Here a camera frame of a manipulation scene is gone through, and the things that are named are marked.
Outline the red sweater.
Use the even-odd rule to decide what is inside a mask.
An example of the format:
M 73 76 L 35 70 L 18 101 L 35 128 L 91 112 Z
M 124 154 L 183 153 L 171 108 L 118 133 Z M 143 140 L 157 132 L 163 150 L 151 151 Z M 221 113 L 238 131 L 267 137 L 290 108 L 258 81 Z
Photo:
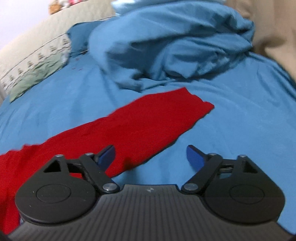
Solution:
M 76 159 L 108 145 L 116 155 L 107 168 L 115 177 L 161 152 L 214 108 L 186 88 L 148 94 L 106 117 L 64 131 L 38 145 L 24 145 L 1 155 L 1 231 L 12 232 L 20 221 L 17 190 L 54 155 Z

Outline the blue bed sheet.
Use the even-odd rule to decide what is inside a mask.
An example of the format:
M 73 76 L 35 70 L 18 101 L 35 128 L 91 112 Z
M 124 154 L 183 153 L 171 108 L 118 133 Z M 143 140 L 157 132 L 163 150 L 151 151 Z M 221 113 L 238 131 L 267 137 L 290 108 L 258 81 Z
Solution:
M 274 61 L 249 54 L 214 78 L 171 82 L 144 94 L 181 87 L 215 108 L 175 144 L 115 182 L 182 185 L 194 174 L 186 158 L 188 145 L 229 159 L 245 154 L 283 190 L 285 207 L 278 221 L 295 232 L 295 88 L 288 74 Z M 42 143 L 139 97 L 103 77 L 90 54 L 71 58 L 16 101 L 3 102 L 1 153 Z

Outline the green pillow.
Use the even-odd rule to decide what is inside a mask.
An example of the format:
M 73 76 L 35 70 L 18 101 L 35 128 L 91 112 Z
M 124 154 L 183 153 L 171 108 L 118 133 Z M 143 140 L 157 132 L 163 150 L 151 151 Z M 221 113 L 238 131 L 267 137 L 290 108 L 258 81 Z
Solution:
M 68 52 L 59 52 L 49 56 L 43 62 L 38 63 L 34 68 L 25 73 L 13 86 L 9 95 L 10 102 L 15 101 L 33 86 L 62 69 L 67 64 L 68 59 Z

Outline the blue folded duvet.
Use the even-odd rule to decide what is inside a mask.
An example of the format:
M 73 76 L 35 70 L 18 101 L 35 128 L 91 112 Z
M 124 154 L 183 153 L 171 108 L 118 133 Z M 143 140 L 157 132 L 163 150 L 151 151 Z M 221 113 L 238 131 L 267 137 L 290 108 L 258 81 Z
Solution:
M 102 22 L 90 34 L 89 52 L 107 79 L 141 92 L 233 68 L 253 34 L 253 22 L 232 8 L 175 1 Z

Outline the dark blue pillow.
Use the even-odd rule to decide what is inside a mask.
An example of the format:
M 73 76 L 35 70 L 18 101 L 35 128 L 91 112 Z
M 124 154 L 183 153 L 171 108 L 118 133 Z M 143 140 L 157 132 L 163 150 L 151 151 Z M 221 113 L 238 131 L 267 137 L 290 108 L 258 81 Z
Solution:
M 73 25 L 67 35 L 71 42 L 70 57 L 77 57 L 87 52 L 91 32 L 103 21 L 81 22 Z

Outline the cream quilted headboard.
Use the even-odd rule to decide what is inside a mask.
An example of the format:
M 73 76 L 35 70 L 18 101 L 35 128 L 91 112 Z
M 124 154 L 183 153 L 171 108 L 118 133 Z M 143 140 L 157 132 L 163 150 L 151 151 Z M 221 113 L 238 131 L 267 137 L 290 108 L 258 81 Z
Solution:
M 20 78 L 44 59 L 69 53 L 67 35 L 76 23 L 105 20 L 115 15 L 111 1 L 83 1 L 61 10 L 1 51 L 1 91 L 7 96 Z

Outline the beige curtain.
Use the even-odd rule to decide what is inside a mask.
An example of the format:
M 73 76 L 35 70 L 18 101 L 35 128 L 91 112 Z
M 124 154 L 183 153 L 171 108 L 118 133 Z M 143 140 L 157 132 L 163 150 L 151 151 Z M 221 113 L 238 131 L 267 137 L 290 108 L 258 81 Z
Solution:
M 227 1 L 255 24 L 254 52 L 275 60 L 295 80 L 295 1 Z

